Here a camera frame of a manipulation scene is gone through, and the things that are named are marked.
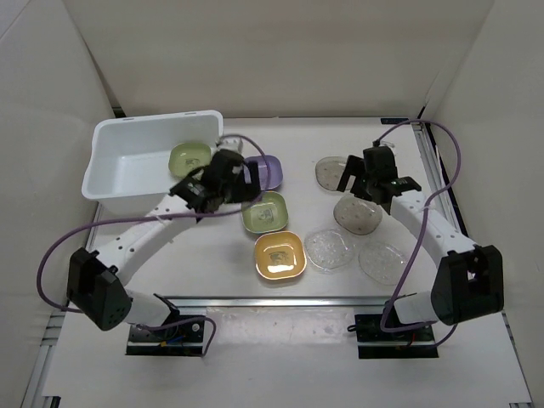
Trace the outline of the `yellow panda plate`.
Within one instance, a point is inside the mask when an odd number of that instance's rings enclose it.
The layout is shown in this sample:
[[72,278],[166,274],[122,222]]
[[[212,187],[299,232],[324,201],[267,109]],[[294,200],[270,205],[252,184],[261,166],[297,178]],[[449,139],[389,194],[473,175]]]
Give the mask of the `yellow panda plate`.
[[268,281],[298,278],[307,266],[303,243],[291,231],[261,235],[255,242],[254,259],[256,271]]

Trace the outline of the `light green panda plate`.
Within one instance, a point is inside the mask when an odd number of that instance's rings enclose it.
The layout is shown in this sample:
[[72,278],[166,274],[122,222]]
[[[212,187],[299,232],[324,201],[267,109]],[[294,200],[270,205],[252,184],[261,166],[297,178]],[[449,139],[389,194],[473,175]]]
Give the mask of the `light green panda plate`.
[[190,171],[206,166],[212,157],[212,149],[201,142],[185,142],[175,146],[170,153],[168,170],[178,179],[184,178]]

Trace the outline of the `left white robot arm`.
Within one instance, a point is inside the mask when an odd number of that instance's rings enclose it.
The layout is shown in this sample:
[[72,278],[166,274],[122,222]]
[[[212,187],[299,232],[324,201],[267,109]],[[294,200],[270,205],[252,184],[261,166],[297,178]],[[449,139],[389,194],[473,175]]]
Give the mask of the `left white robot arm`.
[[204,218],[222,216],[224,204],[254,201],[261,193],[258,167],[241,154],[247,137],[224,135],[209,164],[190,171],[143,218],[99,248],[71,255],[67,297],[101,331],[121,323],[152,331],[162,340],[182,324],[172,303],[126,288],[136,272],[167,243]]

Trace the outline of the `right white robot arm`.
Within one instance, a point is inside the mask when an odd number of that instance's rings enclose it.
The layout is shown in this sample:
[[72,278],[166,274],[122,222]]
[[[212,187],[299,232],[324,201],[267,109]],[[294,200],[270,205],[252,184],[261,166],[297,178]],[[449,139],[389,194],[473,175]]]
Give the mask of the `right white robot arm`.
[[337,190],[373,202],[416,237],[437,267],[431,290],[403,295],[399,289],[386,302],[380,328],[394,340],[440,322],[454,326],[502,311],[503,262],[495,246],[481,246],[459,232],[432,209],[411,177],[400,177],[394,153],[371,147],[361,157],[349,156]]

